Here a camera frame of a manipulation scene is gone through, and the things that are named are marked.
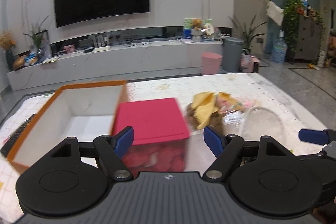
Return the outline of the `brown fluffy towel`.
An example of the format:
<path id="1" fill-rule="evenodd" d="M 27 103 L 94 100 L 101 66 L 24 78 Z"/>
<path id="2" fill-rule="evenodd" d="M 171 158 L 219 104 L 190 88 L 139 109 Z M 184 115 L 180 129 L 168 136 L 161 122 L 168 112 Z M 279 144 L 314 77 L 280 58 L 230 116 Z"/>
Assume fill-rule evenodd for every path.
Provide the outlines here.
<path id="1" fill-rule="evenodd" d="M 186 108 L 186 118 L 194 130 L 202 130 L 206 126 L 210 126 L 222 135 L 224 134 L 222 116 L 219 114 L 219 108 L 215 104 L 208 103 L 193 109 L 190 103 Z"/>

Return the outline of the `yellow cloth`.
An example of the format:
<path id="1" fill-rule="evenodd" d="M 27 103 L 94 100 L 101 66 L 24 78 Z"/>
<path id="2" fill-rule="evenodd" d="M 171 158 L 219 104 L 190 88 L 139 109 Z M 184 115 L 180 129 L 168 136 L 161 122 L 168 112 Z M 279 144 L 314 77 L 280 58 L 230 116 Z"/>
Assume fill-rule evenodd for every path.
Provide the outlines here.
<path id="1" fill-rule="evenodd" d="M 211 118 L 218 117 L 217 120 L 222 121 L 222 118 L 228 114 L 230 107 L 225 110 L 226 103 L 231 99 L 231 95 L 225 92 L 218 94 L 213 92 L 201 92 L 194 95 L 193 102 L 190 105 L 193 111 L 193 118 L 197 125 L 197 130 L 203 129 L 210 125 Z"/>

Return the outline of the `red-lidded clear box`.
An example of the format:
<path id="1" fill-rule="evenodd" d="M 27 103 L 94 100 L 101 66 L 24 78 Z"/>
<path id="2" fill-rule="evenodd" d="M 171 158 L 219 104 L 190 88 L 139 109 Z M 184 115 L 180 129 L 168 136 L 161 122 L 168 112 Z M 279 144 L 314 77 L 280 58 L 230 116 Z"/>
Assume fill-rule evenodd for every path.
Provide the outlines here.
<path id="1" fill-rule="evenodd" d="M 190 132 L 175 98 L 121 103 L 113 135 L 127 126 L 134 129 L 134 141 L 122 162 L 133 176 L 185 170 Z"/>

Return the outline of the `orange cardboard storage box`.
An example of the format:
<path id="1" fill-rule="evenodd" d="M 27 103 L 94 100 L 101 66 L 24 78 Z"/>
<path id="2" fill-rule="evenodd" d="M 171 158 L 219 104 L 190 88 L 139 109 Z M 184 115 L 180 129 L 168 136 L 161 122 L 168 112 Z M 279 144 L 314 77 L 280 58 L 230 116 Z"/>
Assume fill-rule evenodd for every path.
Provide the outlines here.
<path id="1" fill-rule="evenodd" d="M 6 162 L 23 173 L 67 137 L 112 135 L 118 106 L 128 100 L 126 85 L 117 80 L 60 87 L 24 128 Z"/>

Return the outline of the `white quilted mat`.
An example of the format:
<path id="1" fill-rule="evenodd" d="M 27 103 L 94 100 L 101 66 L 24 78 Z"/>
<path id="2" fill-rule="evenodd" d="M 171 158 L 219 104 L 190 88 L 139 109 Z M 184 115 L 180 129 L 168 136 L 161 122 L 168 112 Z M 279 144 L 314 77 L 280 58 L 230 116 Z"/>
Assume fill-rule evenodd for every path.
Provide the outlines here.
<path id="1" fill-rule="evenodd" d="M 127 93 L 130 101 L 176 98 L 182 111 L 200 93 L 214 93 L 219 96 L 226 134 L 241 134 L 248 140 L 270 134 L 295 155 L 317 153 L 322 148 L 300 141 L 297 134 L 302 128 L 321 130 L 325 126 L 257 73 L 139 81 L 127 83 Z"/>

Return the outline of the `pink round waste bin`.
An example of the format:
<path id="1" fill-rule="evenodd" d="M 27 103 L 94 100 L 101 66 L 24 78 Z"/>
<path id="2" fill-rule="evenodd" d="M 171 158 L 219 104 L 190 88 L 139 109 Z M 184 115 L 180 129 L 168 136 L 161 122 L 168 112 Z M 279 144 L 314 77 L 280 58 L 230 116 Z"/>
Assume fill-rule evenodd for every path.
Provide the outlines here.
<path id="1" fill-rule="evenodd" d="M 215 75 L 220 70 L 222 55 L 213 52 L 202 54 L 202 73 L 203 75 Z"/>

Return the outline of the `small pink heater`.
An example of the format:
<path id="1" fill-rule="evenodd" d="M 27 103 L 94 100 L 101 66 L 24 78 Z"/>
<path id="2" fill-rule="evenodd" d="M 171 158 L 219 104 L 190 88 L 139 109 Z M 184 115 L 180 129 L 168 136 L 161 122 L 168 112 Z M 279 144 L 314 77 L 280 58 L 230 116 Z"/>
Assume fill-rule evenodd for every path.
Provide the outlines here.
<path id="1" fill-rule="evenodd" d="M 242 55 L 241 69 L 243 73 L 258 73 L 260 66 L 260 59 L 256 56 Z"/>

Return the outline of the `grey drawer cabinet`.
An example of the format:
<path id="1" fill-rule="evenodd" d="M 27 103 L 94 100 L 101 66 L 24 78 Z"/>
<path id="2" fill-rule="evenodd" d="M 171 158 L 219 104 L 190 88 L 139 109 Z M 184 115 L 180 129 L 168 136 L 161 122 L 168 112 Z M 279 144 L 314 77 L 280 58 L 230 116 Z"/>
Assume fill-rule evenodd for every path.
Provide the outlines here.
<path id="1" fill-rule="evenodd" d="M 318 22 L 300 15 L 294 59 L 317 61 L 321 34 L 322 26 Z"/>

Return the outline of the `white marble TV console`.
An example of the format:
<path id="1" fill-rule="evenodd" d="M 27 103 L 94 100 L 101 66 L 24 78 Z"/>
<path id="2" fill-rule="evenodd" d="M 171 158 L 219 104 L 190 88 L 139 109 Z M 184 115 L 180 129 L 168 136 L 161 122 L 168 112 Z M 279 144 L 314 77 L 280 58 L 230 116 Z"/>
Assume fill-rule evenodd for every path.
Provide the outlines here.
<path id="1" fill-rule="evenodd" d="M 221 53 L 221 42 L 183 44 L 179 40 L 112 46 L 109 50 L 63 55 L 51 63 L 7 74 L 13 91 L 103 76 L 197 68 L 205 52 Z"/>

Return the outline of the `blue water jug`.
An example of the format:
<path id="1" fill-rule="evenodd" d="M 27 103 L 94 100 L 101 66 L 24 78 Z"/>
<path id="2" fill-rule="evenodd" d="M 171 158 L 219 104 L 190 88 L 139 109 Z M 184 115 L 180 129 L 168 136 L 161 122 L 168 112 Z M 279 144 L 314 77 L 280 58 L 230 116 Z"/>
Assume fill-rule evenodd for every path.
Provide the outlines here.
<path id="1" fill-rule="evenodd" d="M 273 42 L 270 60 L 278 64 L 283 64 L 287 49 L 288 46 L 284 40 L 284 31 L 280 30 L 278 39 Z"/>

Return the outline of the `grey lidded trash can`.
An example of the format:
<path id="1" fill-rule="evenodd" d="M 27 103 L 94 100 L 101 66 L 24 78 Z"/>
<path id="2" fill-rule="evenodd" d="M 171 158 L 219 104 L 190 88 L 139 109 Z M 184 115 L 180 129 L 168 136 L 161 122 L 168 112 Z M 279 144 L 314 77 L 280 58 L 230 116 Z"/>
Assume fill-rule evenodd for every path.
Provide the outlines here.
<path id="1" fill-rule="evenodd" d="M 226 37 L 222 45 L 222 68 L 236 73 L 240 69 L 243 41 L 239 38 Z"/>

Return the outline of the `white wifi router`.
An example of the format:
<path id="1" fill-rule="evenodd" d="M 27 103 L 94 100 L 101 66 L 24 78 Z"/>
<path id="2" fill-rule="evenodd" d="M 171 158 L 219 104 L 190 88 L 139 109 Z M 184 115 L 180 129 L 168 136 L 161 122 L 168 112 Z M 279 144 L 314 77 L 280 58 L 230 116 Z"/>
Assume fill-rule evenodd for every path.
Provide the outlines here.
<path id="1" fill-rule="evenodd" d="M 102 52 L 110 49 L 109 35 L 98 35 L 92 37 L 93 52 Z"/>

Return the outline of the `green potted floor plant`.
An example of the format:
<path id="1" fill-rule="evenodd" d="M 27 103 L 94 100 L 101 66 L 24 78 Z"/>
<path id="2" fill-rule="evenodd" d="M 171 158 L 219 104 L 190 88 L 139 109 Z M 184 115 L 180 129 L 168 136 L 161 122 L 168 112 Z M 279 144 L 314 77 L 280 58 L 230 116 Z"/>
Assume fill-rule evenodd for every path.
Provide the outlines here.
<path id="1" fill-rule="evenodd" d="M 241 24 L 238 20 L 238 18 L 236 18 L 236 16 L 234 16 L 233 18 L 229 17 L 231 23 L 233 24 L 235 30 L 238 32 L 238 38 L 241 39 L 243 41 L 243 49 L 247 50 L 248 52 L 251 51 L 252 48 L 252 41 L 254 40 L 254 38 L 258 38 L 260 36 L 264 36 L 266 35 L 266 33 L 262 33 L 262 32 L 257 32 L 257 30 L 267 24 L 267 22 L 262 22 L 260 24 L 258 24 L 257 26 L 254 26 L 254 22 L 256 19 L 256 15 L 252 18 L 249 26 L 247 26 L 245 23 Z"/>

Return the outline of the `teddy bear on console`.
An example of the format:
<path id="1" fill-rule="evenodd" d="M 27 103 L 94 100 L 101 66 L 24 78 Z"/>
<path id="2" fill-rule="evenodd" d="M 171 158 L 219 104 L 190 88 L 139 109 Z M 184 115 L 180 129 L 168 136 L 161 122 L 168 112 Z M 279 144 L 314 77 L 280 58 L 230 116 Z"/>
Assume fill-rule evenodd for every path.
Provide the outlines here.
<path id="1" fill-rule="evenodd" d="M 203 26 L 203 21 L 201 19 L 192 19 L 191 28 L 196 30 L 201 30 Z"/>

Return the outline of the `white hanging tote bag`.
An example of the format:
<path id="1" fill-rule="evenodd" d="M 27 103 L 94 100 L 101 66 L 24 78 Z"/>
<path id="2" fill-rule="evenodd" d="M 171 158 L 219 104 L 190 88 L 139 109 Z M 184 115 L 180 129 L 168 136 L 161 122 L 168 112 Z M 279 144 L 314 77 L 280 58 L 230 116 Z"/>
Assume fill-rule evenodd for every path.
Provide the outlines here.
<path id="1" fill-rule="evenodd" d="M 278 26 L 282 26 L 284 19 L 284 10 L 276 5 L 273 1 L 268 1 L 266 6 L 266 14 L 271 18 Z"/>

